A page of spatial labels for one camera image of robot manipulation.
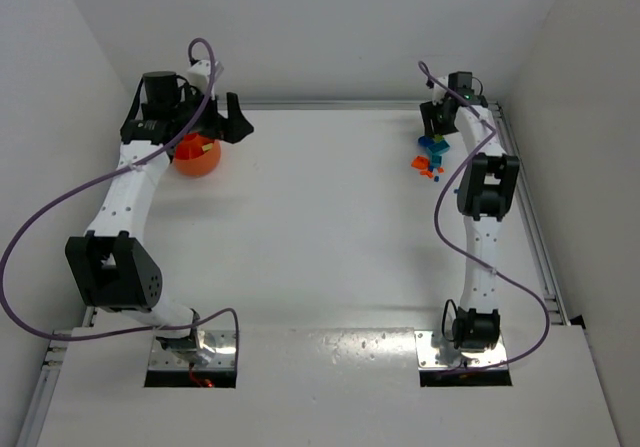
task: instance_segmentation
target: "white wall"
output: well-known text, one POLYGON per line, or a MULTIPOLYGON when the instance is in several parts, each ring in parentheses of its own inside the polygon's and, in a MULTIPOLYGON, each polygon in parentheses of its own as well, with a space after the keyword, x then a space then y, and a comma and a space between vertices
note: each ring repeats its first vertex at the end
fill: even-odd
POLYGON ((554 0, 75 0, 129 88, 213 41, 245 99, 423 98, 416 62, 501 98, 554 0))
POLYGON ((639 445, 640 0, 558 0, 508 113, 623 443, 639 445))
MULTIPOLYGON (((72 0, 0 0, 3 249, 46 201, 112 167, 128 103, 72 0)), ((41 329, 81 319, 64 245, 95 213, 95 190, 36 224, 9 263, 10 302, 41 329)), ((0 313, 0 445, 17 440, 46 344, 0 313)))

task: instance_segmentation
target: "small orange piece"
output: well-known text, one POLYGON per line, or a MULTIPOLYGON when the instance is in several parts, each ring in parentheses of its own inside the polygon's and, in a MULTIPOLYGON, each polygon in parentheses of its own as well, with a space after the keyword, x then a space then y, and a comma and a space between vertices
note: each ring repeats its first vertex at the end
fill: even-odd
POLYGON ((176 147, 173 165, 181 174, 199 177, 215 169, 220 162, 220 154, 220 141, 187 134, 176 147))
POLYGON ((429 167, 429 159, 419 155, 418 157, 413 159, 413 162, 411 162, 411 167, 413 167, 414 169, 424 170, 429 167))

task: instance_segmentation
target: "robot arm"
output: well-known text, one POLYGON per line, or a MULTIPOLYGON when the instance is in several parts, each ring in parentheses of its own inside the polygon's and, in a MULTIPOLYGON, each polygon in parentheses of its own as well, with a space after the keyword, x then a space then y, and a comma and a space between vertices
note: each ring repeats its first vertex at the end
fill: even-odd
MULTIPOLYGON (((464 97, 480 114, 435 85, 433 101, 423 104, 427 135, 460 131, 467 152, 473 151, 490 132, 481 119, 494 126, 486 100, 471 87, 472 74, 457 72, 439 79, 464 97)), ((511 208, 520 168, 517 157, 506 155, 493 137, 467 165, 458 192, 458 210, 464 216, 467 252, 486 264, 496 265, 502 219, 511 208)), ((493 348, 500 336, 500 315, 495 295, 495 272, 467 258, 462 298, 453 323, 455 348, 483 351, 493 348)))
MULTIPOLYGON (((198 314, 171 300, 162 292, 162 272, 143 247, 144 225, 158 182, 173 160, 169 150, 144 165, 135 162, 172 141, 203 101, 200 90, 208 85, 209 61, 199 61, 188 71, 188 82, 178 86, 173 72, 151 72, 143 76, 147 101, 143 118, 136 120, 140 89, 132 113, 120 136, 118 168, 132 166, 115 177, 98 215, 84 236, 70 237, 65 254, 87 306, 121 312, 155 327, 189 325, 198 314)), ((228 116, 218 113, 217 98, 207 107, 192 132, 212 140, 236 143, 253 132, 240 111, 236 94, 227 94, 228 116)), ((163 331, 167 344, 193 339, 194 329, 163 331)))

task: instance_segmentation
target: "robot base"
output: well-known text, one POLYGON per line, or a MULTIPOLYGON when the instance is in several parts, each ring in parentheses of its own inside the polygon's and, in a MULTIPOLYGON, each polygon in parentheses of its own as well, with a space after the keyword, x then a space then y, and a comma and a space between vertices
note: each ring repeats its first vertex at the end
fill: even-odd
POLYGON ((474 368, 488 367, 507 360, 502 336, 492 350, 465 352, 453 348, 440 332, 417 330, 416 352, 421 387, 471 387, 512 385, 509 366, 473 372, 474 368))
POLYGON ((200 331, 201 348, 193 352, 163 350, 153 339, 145 387, 202 387, 192 377, 218 388, 236 386, 236 338, 232 330, 200 331), (197 358, 189 372, 185 357, 197 358))

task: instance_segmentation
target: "table surface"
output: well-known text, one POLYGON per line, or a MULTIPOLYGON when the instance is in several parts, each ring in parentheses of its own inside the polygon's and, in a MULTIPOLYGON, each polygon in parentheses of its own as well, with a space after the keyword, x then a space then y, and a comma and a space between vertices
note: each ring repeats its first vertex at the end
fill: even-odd
MULTIPOLYGON (((80 445, 87 435, 94 446, 430 445, 431 436, 443 445, 617 445, 579 329, 554 327, 543 350, 512 368, 514 387, 419 387, 411 329, 438 328, 464 280, 465 260, 433 228, 444 180, 466 155, 459 134, 448 137, 435 183, 410 166, 420 153, 417 111, 247 117, 256 132, 224 146, 212 174, 163 177, 145 230, 165 294, 202 315, 237 309, 238 388, 142 388, 145 334, 72 344, 39 445, 80 445), (379 340, 383 330, 395 341, 371 352, 375 361, 344 345, 379 340), (327 338, 342 361, 328 354, 327 338)), ((453 191, 442 225, 465 244, 453 191)), ((541 293, 515 203, 499 259, 500 270, 541 293)), ((497 293, 512 356, 535 342, 543 314, 507 284, 497 293)), ((100 313, 93 330, 129 325, 100 313)), ((229 319, 211 324, 229 327, 229 319)))

